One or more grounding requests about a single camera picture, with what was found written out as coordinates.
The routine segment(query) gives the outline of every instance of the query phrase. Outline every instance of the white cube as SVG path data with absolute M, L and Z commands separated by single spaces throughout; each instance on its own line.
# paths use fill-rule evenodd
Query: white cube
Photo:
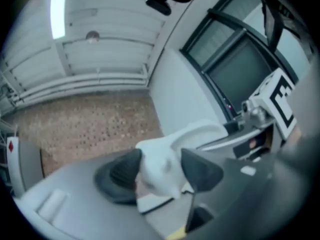
M 255 105 L 261 106 L 276 120 L 284 140 L 288 138 L 297 120 L 287 102 L 295 86 L 285 72 L 278 68 L 268 75 L 249 97 Z

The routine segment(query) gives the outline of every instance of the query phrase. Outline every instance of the fluorescent light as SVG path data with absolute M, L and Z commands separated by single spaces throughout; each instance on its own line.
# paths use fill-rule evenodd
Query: fluorescent light
M 62 38 L 66 35 L 65 4 L 66 0 L 51 0 L 50 21 L 53 39 Z

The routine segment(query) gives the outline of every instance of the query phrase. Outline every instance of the window pane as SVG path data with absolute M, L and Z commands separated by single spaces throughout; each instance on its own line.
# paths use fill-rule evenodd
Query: window pane
M 261 0 L 232 0 L 222 11 L 243 21 L 259 4 Z
M 271 70 L 250 40 L 241 41 L 210 72 L 210 78 L 230 100 L 235 111 L 258 88 Z
M 233 29 L 218 21 L 213 21 L 191 48 L 189 54 L 200 66 L 203 66 L 233 33 Z

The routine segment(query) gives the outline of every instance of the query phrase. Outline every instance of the white sticker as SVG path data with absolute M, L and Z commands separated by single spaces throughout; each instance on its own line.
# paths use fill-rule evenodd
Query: white sticker
M 243 174 L 249 175 L 249 176 L 253 176 L 256 174 L 256 168 L 253 168 L 251 166 L 245 166 L 242 167 L 240 170 Z

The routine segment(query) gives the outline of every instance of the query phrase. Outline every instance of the smoke detector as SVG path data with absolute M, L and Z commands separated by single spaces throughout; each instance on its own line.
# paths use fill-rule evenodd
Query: smoke detector
M 97 31 L 93 30 L 86 34 L 85 39 L 89 42 L 89 44 L 95 44 L 99 42 L 100 34 Z

